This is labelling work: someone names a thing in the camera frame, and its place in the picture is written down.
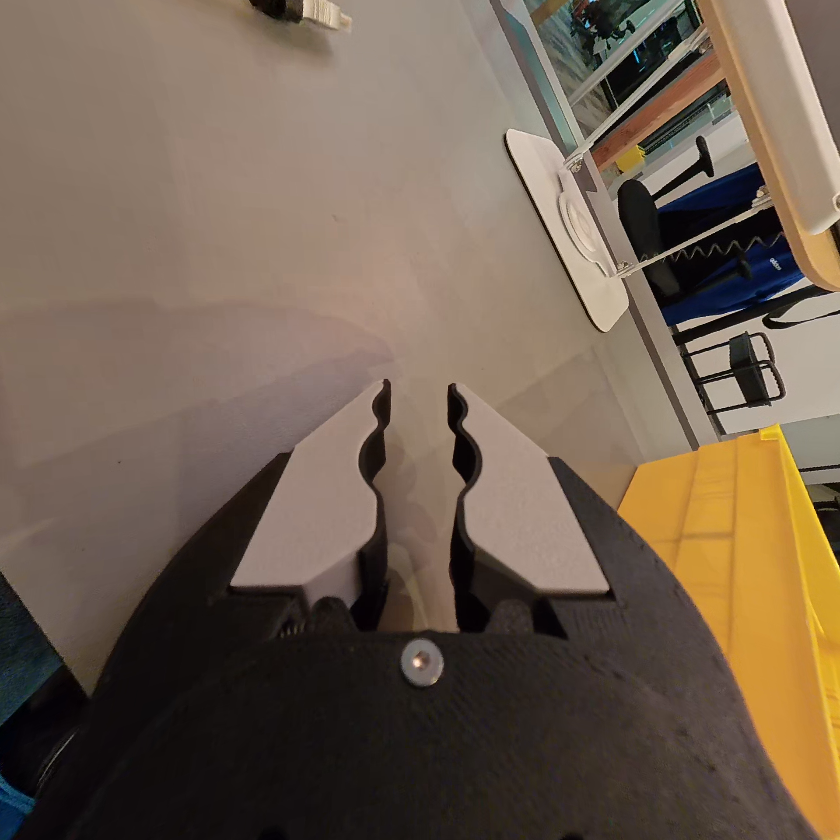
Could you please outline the blue jacket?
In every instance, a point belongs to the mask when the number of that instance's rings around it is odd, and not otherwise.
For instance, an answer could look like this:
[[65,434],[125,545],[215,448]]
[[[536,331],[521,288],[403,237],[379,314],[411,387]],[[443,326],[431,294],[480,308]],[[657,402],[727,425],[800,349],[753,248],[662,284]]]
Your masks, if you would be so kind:
[[[765,185],[757,163],[698,187],[658,211],[664,249],[749,210]],[[669,327],[767,301],[804,278],[773,206],[704,238],[667,266],[682,291],[660,309]]]

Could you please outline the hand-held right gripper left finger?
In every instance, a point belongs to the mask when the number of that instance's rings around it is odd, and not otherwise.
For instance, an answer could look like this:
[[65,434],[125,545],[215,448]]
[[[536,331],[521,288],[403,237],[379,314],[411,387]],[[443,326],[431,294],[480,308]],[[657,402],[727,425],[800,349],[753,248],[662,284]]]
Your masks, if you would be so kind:
[[287,593],[309,611],[341,600],[357,627],[378,627],[389,584],[382,494],[392,386],[373,382],[291,451],[230,586]]

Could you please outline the wooden office desk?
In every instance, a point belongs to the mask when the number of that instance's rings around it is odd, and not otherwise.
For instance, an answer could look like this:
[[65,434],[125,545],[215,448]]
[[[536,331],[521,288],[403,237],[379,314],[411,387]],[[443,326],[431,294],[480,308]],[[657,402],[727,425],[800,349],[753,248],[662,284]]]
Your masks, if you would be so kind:
[[604,172],[626,152],[655,133],[669,120],[725,80],[714,49],[698,58],[652,100],[611,130],[594,147],[591,157],[598,172]]

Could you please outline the person's blue jeans leg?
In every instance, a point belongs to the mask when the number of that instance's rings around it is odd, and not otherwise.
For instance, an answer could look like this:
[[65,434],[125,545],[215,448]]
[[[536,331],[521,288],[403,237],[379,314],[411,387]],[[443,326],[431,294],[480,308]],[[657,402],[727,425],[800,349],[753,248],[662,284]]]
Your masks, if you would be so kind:
[[67,756],[89,698],[1,578],[1,838],[14,838]]

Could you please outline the white monitor stand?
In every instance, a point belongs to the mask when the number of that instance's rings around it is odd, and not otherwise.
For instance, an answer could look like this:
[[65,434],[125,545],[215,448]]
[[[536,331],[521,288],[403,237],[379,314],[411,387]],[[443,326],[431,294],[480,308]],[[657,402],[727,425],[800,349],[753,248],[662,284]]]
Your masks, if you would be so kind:
[[[695,37],[695,44],[710,39],[708,26]],[[589,137],[579,135],[572,152],[564,154],[557,144],[536,134],[509,129],[505,134],[507,152],[514,164],[542,225],[574,286],[575,292],[595,329],[609,332],[628,310],[625,279],[653,265],[669,255],[654,257],[645,262],[622,263],[613,257],[609,245],[592,212],[589,200],[576,180],[595,140],[614,125],[634,102],[627,100],[623,107],[605,121]],[[753,202],[748,212],[732,222],[739,223],[765,207],[774,207],[770,190]]]

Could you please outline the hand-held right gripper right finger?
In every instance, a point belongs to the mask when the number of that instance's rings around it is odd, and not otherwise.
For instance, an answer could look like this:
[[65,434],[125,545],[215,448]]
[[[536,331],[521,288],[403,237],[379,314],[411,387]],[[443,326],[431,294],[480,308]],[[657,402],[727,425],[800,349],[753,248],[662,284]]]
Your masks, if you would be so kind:
[[464,482],[449,577],[460,631],[483,631],[498,606],[602,598],[610,585],[549,455],[466,385],[448,387],[453,464]]

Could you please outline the yellow plastic bin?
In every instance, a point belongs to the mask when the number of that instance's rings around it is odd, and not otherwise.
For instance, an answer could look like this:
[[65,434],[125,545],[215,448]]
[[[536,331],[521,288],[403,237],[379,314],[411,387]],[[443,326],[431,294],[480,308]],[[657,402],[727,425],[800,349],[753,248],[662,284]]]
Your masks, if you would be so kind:
[[703,615],[805,818],[838,838],[838,563],[781,426],[637,467],[618,512]]

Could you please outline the black office chair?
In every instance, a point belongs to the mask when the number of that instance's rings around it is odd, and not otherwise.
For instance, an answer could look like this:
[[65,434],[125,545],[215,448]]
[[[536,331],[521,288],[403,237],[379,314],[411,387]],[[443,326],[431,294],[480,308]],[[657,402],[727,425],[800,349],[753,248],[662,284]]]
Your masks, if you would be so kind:
[[[658,257],[665,251],[656,201],[699,174],[704,174],[709,178],[715,174],[708,143],[702,135],[696,138],[696,148],[697,160],[655,194],[651,194],[639,181],[626,181],[618,189],[618,215],[637,261],[640,263]],[[680,285],[666,259],[659,259],[641,271],[658,304],[668,306],[686,299],[687,290]]]

